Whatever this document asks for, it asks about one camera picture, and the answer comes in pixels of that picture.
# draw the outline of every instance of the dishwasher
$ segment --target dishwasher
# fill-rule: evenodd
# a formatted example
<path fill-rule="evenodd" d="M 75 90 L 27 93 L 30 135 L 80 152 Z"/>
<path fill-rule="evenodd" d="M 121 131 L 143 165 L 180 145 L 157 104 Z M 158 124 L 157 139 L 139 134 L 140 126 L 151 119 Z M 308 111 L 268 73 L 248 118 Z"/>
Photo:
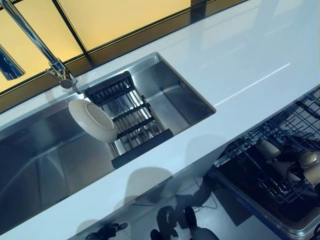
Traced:
<path fill-rule="evenodd" d="M 320 88 L 233 140 L 208 174 L 280 238 L 320 239 Z"/>

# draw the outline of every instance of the countertop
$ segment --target countertop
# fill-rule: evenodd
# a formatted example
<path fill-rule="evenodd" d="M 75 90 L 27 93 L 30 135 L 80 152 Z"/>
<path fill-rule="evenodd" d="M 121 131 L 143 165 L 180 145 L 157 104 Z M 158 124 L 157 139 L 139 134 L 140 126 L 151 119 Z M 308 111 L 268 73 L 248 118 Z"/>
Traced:
<path fill-rule="evenodd" d="M 65 240 L 231 141 L 319 84 L 317 0 L 249 0 L 171 33 L 77 79 L 87 88 L 158 52 L 216 113 L 0 236 Z M 0 130 L 72 91 L 55 87 L 0 115 Z M 148 175 L 130 177 L 140 169 Z"/>

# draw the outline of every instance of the white bowl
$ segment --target white bowl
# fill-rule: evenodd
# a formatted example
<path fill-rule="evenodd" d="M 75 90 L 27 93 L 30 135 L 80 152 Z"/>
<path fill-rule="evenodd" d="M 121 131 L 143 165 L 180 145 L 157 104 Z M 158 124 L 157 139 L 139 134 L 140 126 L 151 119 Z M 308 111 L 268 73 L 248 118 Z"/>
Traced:
<path fill-rule="evenodd" d="M 71 100 L 68 107 L 73 119 L 88 134 L 107 143 L 117 140 L 118 128 L 100 107 L 82 99 Z"/>

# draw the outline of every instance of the chrome faucet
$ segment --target chrome faucet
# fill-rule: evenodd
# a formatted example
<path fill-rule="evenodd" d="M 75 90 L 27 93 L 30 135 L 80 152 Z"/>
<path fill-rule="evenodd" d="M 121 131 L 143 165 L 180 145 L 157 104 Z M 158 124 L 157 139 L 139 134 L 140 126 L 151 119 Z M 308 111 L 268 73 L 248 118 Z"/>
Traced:
<path fill-rule="evenodd" d="M 60 82 L 61 87 L 69 89 L 74 87 L 77 80 L 66 68 L 63 62 L 55 57 L 45 43 L 40 39 L 36 32 L 32 29 L 29 23 L 21 15 L 18 9 L 11 3 L 10 0 L 0 0 L 0 6 L 5 9 L 9 15 L 15 20 L 15 22 L 20 26 L 20 28 L 25 32 L 25 34 L 31 39 L 31 41 L 37 46 L 37 48 L 43 53 L 43 55 L 48 59 L 49 65 L 52 67 L 54 72 L 46 69 L 46 72 L 53 76 Z M 14 73 L 18 68 L 20 69 L 19 74 L 4 74 L 7 80 L 12 80 L 20 77 L 24 74 L 22 68 L 13 60 L 13 58 L 4 50 L 3 47 L 0 48 L 0 69 L 1 72 L 7 73 L 8 68 L 10 68 L 11 73 Z"/>

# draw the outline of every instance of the stainless steel sink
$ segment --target stainless steel sink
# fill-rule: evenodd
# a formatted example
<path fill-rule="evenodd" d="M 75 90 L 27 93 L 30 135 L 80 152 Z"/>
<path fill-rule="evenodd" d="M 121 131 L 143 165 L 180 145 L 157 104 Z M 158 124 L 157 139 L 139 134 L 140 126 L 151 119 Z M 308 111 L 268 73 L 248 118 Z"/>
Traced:
<path fill-rule="evenodd" d="M 157 53 L 116 74 L 125 71 L 173 135 L 215 113 Z M 0 234 L 115 170 L 110 145 L 69 113 L 68 103 L 80 98 L 68 96 L 0 131 Z"/>

